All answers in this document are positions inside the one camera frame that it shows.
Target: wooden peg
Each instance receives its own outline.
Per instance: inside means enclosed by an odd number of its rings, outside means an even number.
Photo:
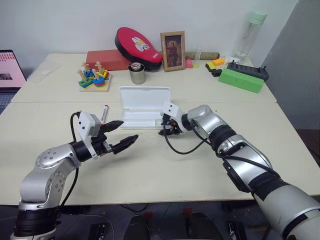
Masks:
[[[93,75],[94,75],[95,79],[99,80],[100,77],[99,77],[97,71],[94,68],[92,69],[92,72],[93,72]]]
[[[102,68],[101,62],[97,61],[95,66],[99,69],[99,72],[100,72],[101,74],[104,73],[104,70],[105,70],[105,69]]]
[[[84,67],[84,70],[89,73],[90,70],[89,70],[89,64],[86,64],[85,62],[82,63],[82,66]]]
[[[87,78],[85,77],[84,73],[81,71],[81,69],[78,70],[77,72],[80,77],[82,78],[82,81],[87,82]]]

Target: marker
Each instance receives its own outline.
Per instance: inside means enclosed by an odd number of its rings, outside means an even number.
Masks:
[[[109,109],[109,106],[108,105],[104,105],[102,117],[101,117],[101,120],[100,120],[101,124],[105,124],[105,121],[106,121],[106,118],[107,118],[108,109]]]

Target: orange block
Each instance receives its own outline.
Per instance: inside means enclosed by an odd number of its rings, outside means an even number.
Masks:
[[[225,64],[225,60],[223,58],[218,58],[216,60],[212,60],[212,62],[215,66],[220,66],[220,65]]]

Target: metal cup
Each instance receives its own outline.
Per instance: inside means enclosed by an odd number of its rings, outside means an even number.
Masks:
[[[144,84],[146,81],[145,66],[139,62],[128,65],[131,81],[134,84]]]

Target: laptop screen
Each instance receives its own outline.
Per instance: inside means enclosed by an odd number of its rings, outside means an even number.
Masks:
[[[12,50],[0,50],[0,88],[20,88],[26,79]]]

